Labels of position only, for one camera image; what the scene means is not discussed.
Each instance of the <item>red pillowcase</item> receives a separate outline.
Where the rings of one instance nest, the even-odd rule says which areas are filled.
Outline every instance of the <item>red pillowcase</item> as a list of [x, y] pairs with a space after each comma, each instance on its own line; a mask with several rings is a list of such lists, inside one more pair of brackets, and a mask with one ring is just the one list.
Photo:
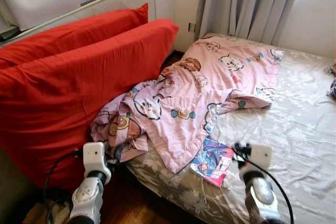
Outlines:
[[[0, 145], [39, 187], [61, 155], [89, 141], [98, 111], [136, 83], [155, 79], [178, 28], [156, 20], [113, 38], [0, 70]], [[63, 160], [49, 187], [75, 189], [81, 159]]]
[[94, 44], [146, 23], [148, 4], [42, 31], [0, 49], [0, 69]]

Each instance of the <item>white curtain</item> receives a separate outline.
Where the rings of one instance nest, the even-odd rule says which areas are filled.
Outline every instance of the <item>white curtain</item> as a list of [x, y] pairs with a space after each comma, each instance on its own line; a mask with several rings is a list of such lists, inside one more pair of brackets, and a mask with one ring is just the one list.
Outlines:
[[198, 37], [219, 33], [276, 45], [294, 0], [206, 0]]

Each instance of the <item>comic book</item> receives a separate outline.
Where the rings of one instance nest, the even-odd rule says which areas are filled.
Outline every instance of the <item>comic book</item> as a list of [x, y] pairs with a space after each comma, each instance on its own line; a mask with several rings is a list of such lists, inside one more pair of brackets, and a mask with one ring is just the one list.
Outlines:
[[211, 184], [221, 187], [231, 162], [233, 150], [207, 136], [190, 169]]

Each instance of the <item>black cable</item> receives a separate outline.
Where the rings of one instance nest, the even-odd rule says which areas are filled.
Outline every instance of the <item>black cable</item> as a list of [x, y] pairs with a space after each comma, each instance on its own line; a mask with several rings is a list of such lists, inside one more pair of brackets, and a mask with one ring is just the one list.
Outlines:
[[293, 210], [292, 210], [292, 206], [291, 206], [291, 204], [290, 204], [290, 202], [289, 202], [289, 199], [288, 199], [288, 197], [287, 197], [287, 195], [286, 195], [286, 193], [285, 193], [285, 191], [283, 190], [283, 188], [281, 187], [281, 185], [280, 185], [280, 183], [268, 172], [268, 171], [266, 171], [265, 169], [263, 169], [263, 168], [261, 168], [259, 165], [257, 165], [257, 164], [255, 164], [255, 163], [253, 163], [252, 161], [250, 161], [250, 160], [248, 160], [248, 159], [246, 159], [246, 158], [244, 158], [241, 154], [238, 154], [238, 152], [236, 151], [236, 149], [234, 148], [234, 147], [232, 147], [232, 150], [233, 150], [233, 152], [237, 155], [237, 156], [239, 156], [239, 157], [241, 157], [244, 161], [246, 161], [246, 162], [249, 162], [250, 164], [252, 164], [252, 165], [254, 165], [255, 167], [257, 167], [258, 169], [260, 169], [262, 172], [264, 172], [264, 173], [266, 173], [274, 182], [275, 182], [275, 184], [278, 186], [278, 188], [280, 189], [280, 191], [281, 191], [281, 193], [282, 193], [282, 195], [283, 195], [283, 197], [285, 198], [285, 201], [286, 201], [286, 203], [287, 203], [287, 207], [288, 207], [288, 211], [289, 211], [289, 216], [290, 216], [290, 224], [294, 224], [294, 216], [293, 216]]
[[[48, 209], [48, 212], [51, 212], [51, 208], [49, 208], [49, 205], [48, 205], [48, 198], [47, 198], [47, 184], [48, 184], [48, 181], [51, 177], [51, 174], [53, 173], [54, 169], [56, 168], [56, 166], [58, 165], [59, 162], [61, 162], [64, 158], [66, 157], [69, 157], [69, 156], [77, 156], [79, 154], [79, 151], [76, 150], [76, 151], [73, 151], [73, 152], [70, 152], [70, 153], [67, 153], [65, 155], [63, 155], [62, 157], [60, 157], [59, 159], [56, 160], [56, 162], [54, 163], [54, 165], [52, 166], [52, 168], [50, 169], [50, 172], [44, 182], [44, 185], [43, 185], [43, 193], [42, 193], [42, 196], [43, 196], [43, 200], [44, 200], [44, 203], [45, 203], [45, 206], [47, 207]], [[46, 223], [49, 224], [49, 219], [50, 219], [50, 222], [51, 224], [54, 224], [54, 219], [52, 217], [53, 215], [50, 214], [50, 217], [46, 219]]]
[[52, 209], [56, 206], [56, 204], [61, 201], [61, 199], [57, 199], [55, 200], [55, 202], [50, 206], [49, 210], [48, 210], [48, 213], [47, 213], [47, 217], [46, 217], [46, 222], [45, 224], [49, 224], [49, 221], [51, 221], [51, 219], [53, 218], [53, 214], [51, 213], [52, 212]]

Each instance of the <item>pink blanket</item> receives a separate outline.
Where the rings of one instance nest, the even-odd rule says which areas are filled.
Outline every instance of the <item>pink blanket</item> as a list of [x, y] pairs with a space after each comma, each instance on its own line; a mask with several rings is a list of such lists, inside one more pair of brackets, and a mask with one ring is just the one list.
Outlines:
[[270, 105], [283, 54], [218, 37], [200, 39], [157, 80], [106, 104], [90, 125], [91, 136], [112, 147], [127, 142], [122, 162], [148, 151], [149, 137], [176, 173], [194, 158], [219, 114]]

